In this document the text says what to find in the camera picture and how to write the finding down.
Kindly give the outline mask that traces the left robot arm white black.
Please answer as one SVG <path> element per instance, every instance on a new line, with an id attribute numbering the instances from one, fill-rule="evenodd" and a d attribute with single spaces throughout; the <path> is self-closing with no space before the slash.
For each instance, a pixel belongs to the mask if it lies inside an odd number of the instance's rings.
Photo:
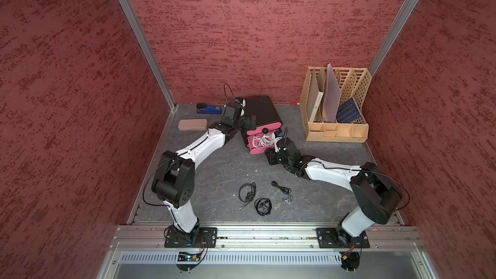
<path id="1" fill-rule="evenodd" d="M 199 139 L 182 150 L 165 151 L 161 155 L 152 173 L 151 191 L 169 209 L 174 220 L 173 227 L 178 232 L 191 235 L 199 226 L 191 205 L 196 168 L 239 131 L 257 127 L 257 118 L 246 113 L 245 105 L 246 101 L 242 98 L 229 102 L 222 119 L 208 127 Z"/>

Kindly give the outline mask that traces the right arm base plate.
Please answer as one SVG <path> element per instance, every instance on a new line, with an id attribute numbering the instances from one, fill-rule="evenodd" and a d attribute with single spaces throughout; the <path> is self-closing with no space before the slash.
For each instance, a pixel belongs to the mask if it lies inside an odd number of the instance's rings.
<path id="1" fill-rule="evenodd" d="M 343 228 L 316 228 L 316 239 L 320 249 L 369 249 L 370 243 L 363 231 L 360 236 L 351 236 Z"/>

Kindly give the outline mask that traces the white earphones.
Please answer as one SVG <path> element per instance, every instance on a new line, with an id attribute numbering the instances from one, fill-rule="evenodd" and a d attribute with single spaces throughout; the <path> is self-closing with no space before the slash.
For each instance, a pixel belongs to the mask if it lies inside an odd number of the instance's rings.
<path id="1" fill-rule="evenodd" d="M 272 146 L 275 144 L 275 135 L 273 133 L 269 134 L 265 134 L 263 135 L 263 137 L 261 137 L 260 139 L 260 145 L 262 147 L 269 147 L 269 146 Z"/>
<path id="2" fill-rule="evenodd" d="M 263 142 L 262 142 L 262 137 L 260 136 L 254 136 L 252 139 L 252 146 L 253 148 L 260 148 L 263 147 Z"/>

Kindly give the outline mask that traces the black pink drawer cabinet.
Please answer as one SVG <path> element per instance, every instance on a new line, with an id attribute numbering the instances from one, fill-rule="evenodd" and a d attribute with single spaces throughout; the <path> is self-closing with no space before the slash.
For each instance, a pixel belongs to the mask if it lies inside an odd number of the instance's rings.
<path id="1" fill-rule="evenodd" d="M 245 146 L 249 149 L 251 155 L 262 154 L 267 149 L 273 149 L 275 146 L 253 148 L 252 139 L 254 136 L 263 137 L 263 135 L 273 133 L 275 139 L 282 134 L 282 120 L 276 110 L 272 100 L 268 96 L 253 97 L 246 100 L 245 111 L 248 115 L 257 117 L 257 129 L 245 132 L 242 130 L 242 137 Z"/>

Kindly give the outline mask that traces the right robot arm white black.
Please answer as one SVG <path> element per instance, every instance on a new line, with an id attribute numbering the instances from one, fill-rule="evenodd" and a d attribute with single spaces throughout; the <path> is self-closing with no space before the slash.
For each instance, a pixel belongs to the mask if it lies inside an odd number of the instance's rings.
<path id="1" fill-rule="evenodd" d="M 279 138 L 265 151 L 270 165 L 282 165 L 291 174 L 311 181 L 330 183 L 351 191 L 357 208 L 339 223 L 337 233 L 356 238 L 369 227 L 388 223 L 403 200 L 400 185 L 377 165 L 342 165 L 303 155 L 289 138 Z"/>

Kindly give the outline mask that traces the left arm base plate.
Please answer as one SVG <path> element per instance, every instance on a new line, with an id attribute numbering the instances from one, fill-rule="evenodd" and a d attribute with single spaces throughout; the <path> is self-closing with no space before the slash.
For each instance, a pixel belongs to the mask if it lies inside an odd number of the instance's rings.
<path id="1" fill-rule="evenodd" d="M 218 229 L 215 227 L 195 227 L 190 233 L 183 232 L 174 226 L 164 231 L 165 248 L 214 248 Z"/>

